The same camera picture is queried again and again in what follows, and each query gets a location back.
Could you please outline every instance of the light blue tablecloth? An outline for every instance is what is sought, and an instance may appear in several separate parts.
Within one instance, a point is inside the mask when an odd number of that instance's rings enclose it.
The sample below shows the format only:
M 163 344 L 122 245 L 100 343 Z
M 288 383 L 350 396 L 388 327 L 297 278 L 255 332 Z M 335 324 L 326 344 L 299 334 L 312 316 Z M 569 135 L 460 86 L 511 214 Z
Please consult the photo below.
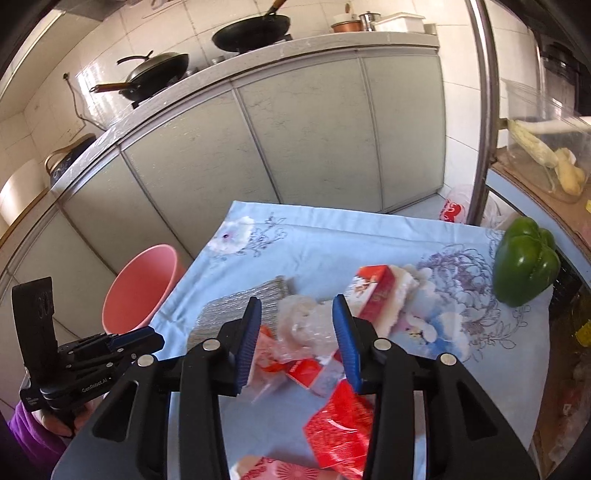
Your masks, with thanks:
M 551 288 L 519 309 L 491 294 L 499 232 L 436 220 L 301 206 L 234 202 L 225 222 L 155 315 L 159 358 L 185 353 L 203 306 L 278 275 L 293 293 L 318 300 L 342 293 L 363 265 L 433 269 L 437 288 L 465 317 L 473 355 L 466 366 L 529 445 L 548 367 Z M 411 353 L 412 344 L 405 344 Z M 325 402 L 293 383 L 255 404 L 220 399 L 230 466 L 265 455 L 314 466 L 302 426 Z M 169 478 L 177 475 L 177 397 L 171 406 Z M 417 460 L 417 471 L 424 467 Z

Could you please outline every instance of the frying pan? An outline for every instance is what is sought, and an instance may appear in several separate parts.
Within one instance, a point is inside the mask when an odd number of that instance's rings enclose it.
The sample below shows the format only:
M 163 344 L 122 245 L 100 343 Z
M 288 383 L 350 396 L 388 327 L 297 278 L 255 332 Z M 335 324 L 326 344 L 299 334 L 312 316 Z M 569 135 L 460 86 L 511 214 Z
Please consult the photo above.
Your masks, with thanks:
M 117 65 L 128 60 L 143 60 L 127 75 L 126 82 L 100 83 L 90 89 L 92 93 L 113 92 L 118 90 L 121 95 L 133 102 L 134 107 L 167 87 L 173 79 L 180 79 L 189 66 L 189 55 L 186 53 L 161 53 L 150 58 L 147 55 L 132 55 L 117 60 Z
M 275 0 L 265 15 L 240 20 L 215 32 L 213 44 L 221 50 L 244 53 L 275 43 L 290 29 L 290 18 L 275 14 L 284 3 Z

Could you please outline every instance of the white countertop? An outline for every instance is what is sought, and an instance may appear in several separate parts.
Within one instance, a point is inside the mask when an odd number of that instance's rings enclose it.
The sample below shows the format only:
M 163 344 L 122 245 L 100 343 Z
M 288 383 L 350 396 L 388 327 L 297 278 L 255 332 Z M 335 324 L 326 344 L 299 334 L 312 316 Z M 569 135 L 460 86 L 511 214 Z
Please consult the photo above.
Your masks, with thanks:
M 62 175 L 51 188 L 51 194 L 54 197 L 59 197 L 70 186 L 72 181 L 105 151 L 112 148 L 117 142 L 158 113 L 216 83 L 269 64 L 314 53 L 355 47 L 394 46 L 438 48 L 439 40 L 435 35 L 398 32 L 349 32 L 319 35 L 270 45 L 206 68 L 146 100 L 128 116 L 109 128 Z

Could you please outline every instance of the gray cabinet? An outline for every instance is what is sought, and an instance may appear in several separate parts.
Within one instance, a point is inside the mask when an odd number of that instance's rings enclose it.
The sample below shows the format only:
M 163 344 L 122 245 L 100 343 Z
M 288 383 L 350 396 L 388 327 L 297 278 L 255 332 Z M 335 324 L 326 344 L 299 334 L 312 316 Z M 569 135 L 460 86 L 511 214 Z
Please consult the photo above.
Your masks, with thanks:
M 384 208 L 434 193 L 443 184 L 445 111 L 435 52 L 363 59 L 374 106 Z
M 125 154 L 167 222 L 195 257 L 216 232 L 233 200 L 277 202 L 231 93 L 168 121 Z
M 382 209 L 358 59 L 303 66 L 239 91 L 283 203 Z
M 64 209 L 88 243 L 117 272 L 157 244 L 172 245 L 183 264 L 191 264 L 120 155 L 85 183 Z
M 103 331 L 103 302 L 115 276 L 61 213 L 35 239 L 14 276 L 19 283 L 51 277 L 54 317 L 81 338 Z

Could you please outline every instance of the pink bowl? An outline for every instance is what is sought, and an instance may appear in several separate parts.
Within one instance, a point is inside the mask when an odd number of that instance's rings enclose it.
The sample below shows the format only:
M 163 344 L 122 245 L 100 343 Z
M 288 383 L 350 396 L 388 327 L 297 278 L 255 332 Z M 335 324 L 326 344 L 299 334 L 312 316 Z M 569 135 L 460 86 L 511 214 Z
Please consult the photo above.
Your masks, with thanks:
M 186 272 L 177 251 L 155 245 L 130 261 L 111 285 L 103 304 L 107 333 L 145 327 Z

